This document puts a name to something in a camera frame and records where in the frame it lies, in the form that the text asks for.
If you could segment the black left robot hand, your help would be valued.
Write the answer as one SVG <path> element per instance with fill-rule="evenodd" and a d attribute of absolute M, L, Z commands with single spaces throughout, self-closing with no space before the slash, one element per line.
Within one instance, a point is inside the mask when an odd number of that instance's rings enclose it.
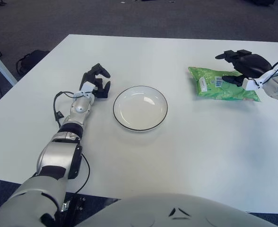
<path fill-rule="evenodd" d="M 84 73 L 79 89 L 81 90 L 86 82 L 90 82 L 96 87 L 92 92 L 95 97 L 108 98 L 111 82 L 108 81 L 103 87 L 103 80 L 101 78 L 96 78 L 99 74 L 108 79 L 111 77 L 109 72 L 98 63 L 94 65 L 90 71 Z"/>

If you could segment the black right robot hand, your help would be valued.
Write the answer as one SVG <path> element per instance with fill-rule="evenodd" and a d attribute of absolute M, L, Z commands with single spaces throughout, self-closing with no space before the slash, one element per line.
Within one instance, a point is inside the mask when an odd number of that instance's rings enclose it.
<path fill-rule="evenodd" d="M 272 65 L 266 59 L 247 50 L 224 51 L 223 54 L 217 55 L 215 59 L 224 59 L 226 62 L 232 63 L 234 69 L 241 73 L 240 76 L 222 76 L 223 81 L 238 87 L 242 86 L 245 78 L 258 79 L 272 69 Z"/>

